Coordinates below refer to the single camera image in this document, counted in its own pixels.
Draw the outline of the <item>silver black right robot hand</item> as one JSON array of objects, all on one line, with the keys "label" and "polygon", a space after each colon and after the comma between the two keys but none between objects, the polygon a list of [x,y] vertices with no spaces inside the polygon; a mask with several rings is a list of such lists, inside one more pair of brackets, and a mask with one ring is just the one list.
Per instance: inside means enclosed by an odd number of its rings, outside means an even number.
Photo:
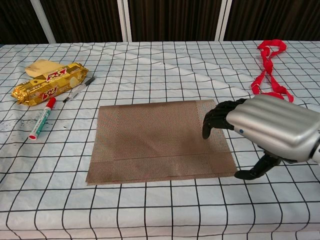
[{"label": "silver black right robot hand", "polygon": [[234,174],[238,179],[257,179],[281,161],[320,162],[320,114],[286,100],[260,94],[221,102],[205,115],[202,137],[213,128],[233,130],[264,151],[253,168]]}]

